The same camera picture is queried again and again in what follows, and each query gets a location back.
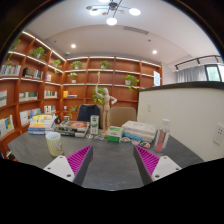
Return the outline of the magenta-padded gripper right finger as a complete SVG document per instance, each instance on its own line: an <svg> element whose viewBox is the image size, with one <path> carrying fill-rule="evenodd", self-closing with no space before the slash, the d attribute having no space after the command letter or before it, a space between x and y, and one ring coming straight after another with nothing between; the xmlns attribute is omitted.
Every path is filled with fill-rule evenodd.
<svg viewBox="0 0 224 224"><path fill-rule="evenodd" d="M140 146L134 147L133 155L144 185L181 170L168 156L157 156Z"/></svg>

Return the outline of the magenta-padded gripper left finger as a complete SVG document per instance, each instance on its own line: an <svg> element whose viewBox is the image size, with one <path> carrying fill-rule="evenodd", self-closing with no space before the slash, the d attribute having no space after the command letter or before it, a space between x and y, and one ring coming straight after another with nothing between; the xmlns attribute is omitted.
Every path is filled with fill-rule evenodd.
<svg viewBox="0 0 224 224"><path fill-rule="evenodd" d="M69 156L56 157L44 170L81 186L92 158L93 146L89 145Z"/></svg>

